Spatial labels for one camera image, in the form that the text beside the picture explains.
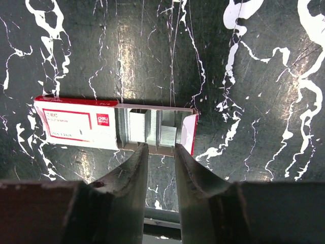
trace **deli logo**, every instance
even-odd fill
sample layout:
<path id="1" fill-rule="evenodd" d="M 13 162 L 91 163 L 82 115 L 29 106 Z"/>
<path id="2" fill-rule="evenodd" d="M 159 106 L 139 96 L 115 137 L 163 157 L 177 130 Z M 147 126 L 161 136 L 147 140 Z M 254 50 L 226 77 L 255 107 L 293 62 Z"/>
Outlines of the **deli logo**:
<path id="1" fill-rule="evenodd" d="M 97 124 L 99 126 L 110 126 L 108 114 L 97 113 Z"/>

